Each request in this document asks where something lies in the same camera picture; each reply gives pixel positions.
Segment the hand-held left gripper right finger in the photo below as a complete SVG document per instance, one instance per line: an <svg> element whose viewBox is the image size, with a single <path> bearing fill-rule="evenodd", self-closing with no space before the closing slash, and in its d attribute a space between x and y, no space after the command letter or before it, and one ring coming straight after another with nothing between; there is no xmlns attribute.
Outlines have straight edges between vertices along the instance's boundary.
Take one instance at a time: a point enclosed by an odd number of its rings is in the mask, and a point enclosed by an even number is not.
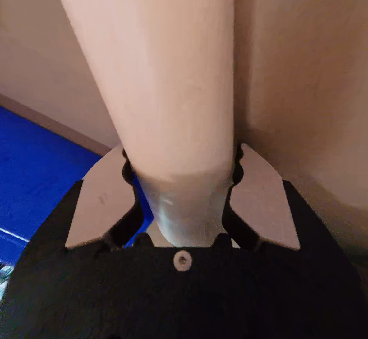
<svg viewBox="0 0 368 339"><path fill-rule="evenodd" d="M294 251L300 242L279 173L247 144L237 147L222 225L234 248L270 243Z"/></svg>

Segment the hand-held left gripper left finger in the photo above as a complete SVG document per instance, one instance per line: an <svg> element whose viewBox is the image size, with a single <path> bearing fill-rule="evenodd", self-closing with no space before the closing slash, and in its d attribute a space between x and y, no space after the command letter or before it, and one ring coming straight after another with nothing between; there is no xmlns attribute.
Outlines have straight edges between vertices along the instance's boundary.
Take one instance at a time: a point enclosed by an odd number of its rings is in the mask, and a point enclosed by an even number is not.
<svg viewBox="0 0 368 339"><path fill-rule="evenodd" d="M95 242L126 246L144 221L134 172L122 144L102 157L83 177L65 247Z"/></svg>

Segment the blue plastic bin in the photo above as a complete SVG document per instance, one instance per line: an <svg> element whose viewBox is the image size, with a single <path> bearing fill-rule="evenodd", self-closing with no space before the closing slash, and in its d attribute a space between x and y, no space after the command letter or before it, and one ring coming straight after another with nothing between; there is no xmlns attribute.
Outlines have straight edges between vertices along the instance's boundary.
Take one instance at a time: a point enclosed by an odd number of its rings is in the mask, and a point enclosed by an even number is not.
<svg viewBox="0 0 368 339"><path fill-rule="evenodd" d="M0 119L0 259L14 266L63 196L102 157L4 108Z"/></svg>

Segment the white cylinder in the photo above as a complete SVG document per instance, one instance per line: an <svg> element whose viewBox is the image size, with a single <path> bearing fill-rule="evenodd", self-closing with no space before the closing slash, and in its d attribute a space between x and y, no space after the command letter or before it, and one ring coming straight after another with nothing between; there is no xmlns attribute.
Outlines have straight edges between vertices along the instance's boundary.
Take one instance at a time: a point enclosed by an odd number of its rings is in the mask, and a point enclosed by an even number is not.
<svg viewBox="0 0 368 339"><path fill-rule="evenodd" d="M162 235L207 247L234 151L234 0L61 0Z"/></svg>

